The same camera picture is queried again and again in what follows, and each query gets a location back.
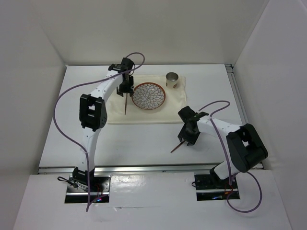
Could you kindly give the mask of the copper knife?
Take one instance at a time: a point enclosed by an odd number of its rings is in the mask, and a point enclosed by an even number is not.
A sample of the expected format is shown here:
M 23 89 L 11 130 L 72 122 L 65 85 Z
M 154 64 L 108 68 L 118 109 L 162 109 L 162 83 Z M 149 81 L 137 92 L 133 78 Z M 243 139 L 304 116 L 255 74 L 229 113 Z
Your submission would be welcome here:
M 180 142 L 176 147 L 174 147 L 170 153 L 173 153 L 174 151 L 176 151 L 178 148 L 180 148 L 180 146 L 182 146 L 185 143 L 185 141 Z

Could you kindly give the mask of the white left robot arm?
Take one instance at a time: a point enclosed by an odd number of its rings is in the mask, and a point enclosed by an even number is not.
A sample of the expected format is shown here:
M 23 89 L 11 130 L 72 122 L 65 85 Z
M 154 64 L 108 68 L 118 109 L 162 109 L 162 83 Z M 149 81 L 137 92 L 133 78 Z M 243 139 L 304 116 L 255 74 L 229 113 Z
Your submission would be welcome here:
M 104 81 L 90 94 L 82 94 L 79 104 L 79 120 L 83 128 L 82 146 L 87 152 L 73 170 L 73 180 L 84 191 L 94 187 L 94 155 L 98 136 L 107 122 L 106 102 L 113 93 L 120 96 L 133 95 L 134 79 L 130 74 L 135 67 L 134 62 L 124 57 L 119 64 L 112 64 Z

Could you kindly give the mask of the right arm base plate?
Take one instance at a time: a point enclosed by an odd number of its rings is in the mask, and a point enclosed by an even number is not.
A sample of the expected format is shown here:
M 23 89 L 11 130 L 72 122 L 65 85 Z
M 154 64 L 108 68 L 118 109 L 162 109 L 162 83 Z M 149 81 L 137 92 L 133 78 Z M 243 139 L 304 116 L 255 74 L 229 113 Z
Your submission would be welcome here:
M 240 199 L 236 181 L 230 184 L 229 178 L 220 180 L 210 174 L 196 174 L 191 185 L 196 189 L 197 201 Z

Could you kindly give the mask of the floral patterned plate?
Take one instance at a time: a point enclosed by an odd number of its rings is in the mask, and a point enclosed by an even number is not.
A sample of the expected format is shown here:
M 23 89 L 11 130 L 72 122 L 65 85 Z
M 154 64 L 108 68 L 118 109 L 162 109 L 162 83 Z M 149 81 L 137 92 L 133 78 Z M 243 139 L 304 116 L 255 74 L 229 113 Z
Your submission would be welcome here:
M 162 86 L 153 82 L 144 82 L 134 88 L 132 102 L 143 110 L 154 110 L 162 106 L 166 100 L 166 92 Z

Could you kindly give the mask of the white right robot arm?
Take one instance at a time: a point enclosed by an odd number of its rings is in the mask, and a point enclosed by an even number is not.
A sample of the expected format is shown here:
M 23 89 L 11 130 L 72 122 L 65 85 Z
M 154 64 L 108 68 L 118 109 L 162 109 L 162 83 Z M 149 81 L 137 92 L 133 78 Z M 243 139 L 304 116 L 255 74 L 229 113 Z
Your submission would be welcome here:
M 234 125 L 209 116 L 206 112 L 195 112 L 189 106 L 178 112 L 184 125 L 178 134 L 180 142 L 193 146 L 201 133 L 216 137 L 222 146 L 225 160 L 210 169 L 209 182 L 215 188 L 232 180 L 238 173 L 246 173 L 268 157 L 268 151 L 251 124 Z

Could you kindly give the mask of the small metal cup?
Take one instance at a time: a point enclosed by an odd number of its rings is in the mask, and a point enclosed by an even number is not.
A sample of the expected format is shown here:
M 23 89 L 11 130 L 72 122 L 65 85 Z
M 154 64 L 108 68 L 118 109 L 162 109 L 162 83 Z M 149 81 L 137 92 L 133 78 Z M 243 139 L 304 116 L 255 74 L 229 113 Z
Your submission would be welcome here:
M 166 79 L 166 82 L 165 82 L 166 87 L 170 89 L 175 89 L 177 87 L 177 83 L 179 80 L 178 74 L 174 72 L 169 72 L 166 74 L 165 79 Z

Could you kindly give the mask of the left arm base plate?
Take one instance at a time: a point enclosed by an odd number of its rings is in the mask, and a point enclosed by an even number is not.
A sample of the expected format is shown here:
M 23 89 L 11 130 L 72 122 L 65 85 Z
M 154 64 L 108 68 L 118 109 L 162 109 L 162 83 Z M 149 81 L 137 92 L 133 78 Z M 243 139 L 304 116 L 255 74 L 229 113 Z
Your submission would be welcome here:
M 90 202 L 108 203 L 110 190 L 110 176 L 96 177 L 96 181 L 91 185 Z M 65 195 L 65 204 L 81 204 L 88 201 L 88 187 L 80 182 L 74 181 L 69 176 Z

